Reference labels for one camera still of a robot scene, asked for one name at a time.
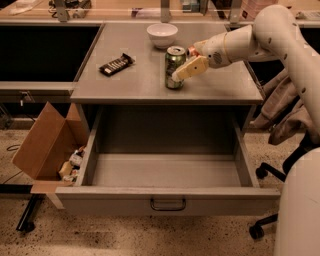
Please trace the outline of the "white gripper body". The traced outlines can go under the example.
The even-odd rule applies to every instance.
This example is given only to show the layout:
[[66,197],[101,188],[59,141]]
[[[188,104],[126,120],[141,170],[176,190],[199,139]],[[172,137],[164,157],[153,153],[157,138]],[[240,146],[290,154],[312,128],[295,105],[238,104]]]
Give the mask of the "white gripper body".
[[225,50],[225,37],[225,34],[215,35],[202,48],[202,55],[208,59],[211,68],[218,69],[231,64]]

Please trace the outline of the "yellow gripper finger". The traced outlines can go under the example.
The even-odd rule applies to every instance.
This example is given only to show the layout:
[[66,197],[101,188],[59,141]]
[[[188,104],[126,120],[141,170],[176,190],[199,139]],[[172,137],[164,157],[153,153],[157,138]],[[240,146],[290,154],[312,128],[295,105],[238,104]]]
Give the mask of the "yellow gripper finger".
[[178,67],[172,74],[175,82],[180,82],[187,78],[205,72],[209,68],[209,60],[204,56],[193,56],[186,63]]
[[202,55],[203,54],[203,47],[205,46],[205,44],[206,44],[206,40],[196,42],[193,45],[192,54],[194,56]]

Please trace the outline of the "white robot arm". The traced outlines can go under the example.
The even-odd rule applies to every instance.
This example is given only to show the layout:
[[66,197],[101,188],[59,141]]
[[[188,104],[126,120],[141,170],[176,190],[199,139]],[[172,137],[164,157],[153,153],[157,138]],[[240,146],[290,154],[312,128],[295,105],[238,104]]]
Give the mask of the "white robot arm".
[[[288,72],[315,127],[320,129],[320,56],[306,42],[291,11],[271,5],[254,23],[196,42],[174,73],[181,81],[240,60],[275,57]],[[320,148],[289,171],[279,203],[274,256],[320,256]]]

